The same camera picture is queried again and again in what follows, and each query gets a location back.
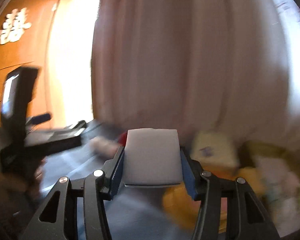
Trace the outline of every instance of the silver screw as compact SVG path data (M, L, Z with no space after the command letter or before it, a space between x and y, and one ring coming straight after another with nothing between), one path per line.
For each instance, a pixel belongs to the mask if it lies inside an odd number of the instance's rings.
M237 178L237 182L240 183L240 184L245 184L246 180L242 177L239 177L239 178Z
M100 176L103 175L103 171L102 170L96 170L96 171L93 172L93 175L95 177L100 177Z
M68 181L68 178L67 177L61 177L60 179L59 179L59 182L60 183L66 183Z
M205 176L205 177L210 177L211 176L211 172L210 171L203 171L201 173L202 176Z

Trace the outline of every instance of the curtain fold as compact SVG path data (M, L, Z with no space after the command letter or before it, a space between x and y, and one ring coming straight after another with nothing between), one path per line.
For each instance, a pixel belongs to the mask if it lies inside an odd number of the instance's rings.
M181 142L213 130L295 149L286 43L272 0L100 0L94 116Z

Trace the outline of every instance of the chinese character decoration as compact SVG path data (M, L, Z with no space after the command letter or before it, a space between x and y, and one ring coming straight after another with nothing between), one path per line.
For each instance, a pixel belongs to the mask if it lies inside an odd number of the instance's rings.
M0 44L18 41L25 29L31 27L31 23L26 23L27 8L12 10L12 13L6 15L6 21L2 24L3 30L0 30Z

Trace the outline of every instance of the curtain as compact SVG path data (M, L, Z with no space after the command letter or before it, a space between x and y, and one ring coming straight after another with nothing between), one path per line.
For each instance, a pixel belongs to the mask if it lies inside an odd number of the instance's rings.
M291 60L274 0L100 0L95 118L125 129L221 131L296 149Z

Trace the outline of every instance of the red object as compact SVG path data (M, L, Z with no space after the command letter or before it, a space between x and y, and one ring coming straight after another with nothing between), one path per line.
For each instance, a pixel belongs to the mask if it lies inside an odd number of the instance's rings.
M128 132L124 132L124 133L120 134L118 143L120 143L123 146L126 146L127 137L128 137Z

